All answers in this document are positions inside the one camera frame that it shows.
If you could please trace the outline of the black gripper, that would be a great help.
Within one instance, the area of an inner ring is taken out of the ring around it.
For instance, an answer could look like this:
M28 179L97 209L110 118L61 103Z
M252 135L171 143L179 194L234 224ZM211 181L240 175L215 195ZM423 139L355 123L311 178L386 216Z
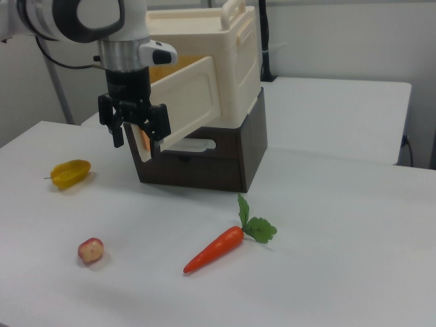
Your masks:
M168 109L165 104L150 101L149 68L130 72L106 70L108 92L98 97L99 122L112 135L113 145L124 145L124 122L140 127L153 142L161 142L171 134Z

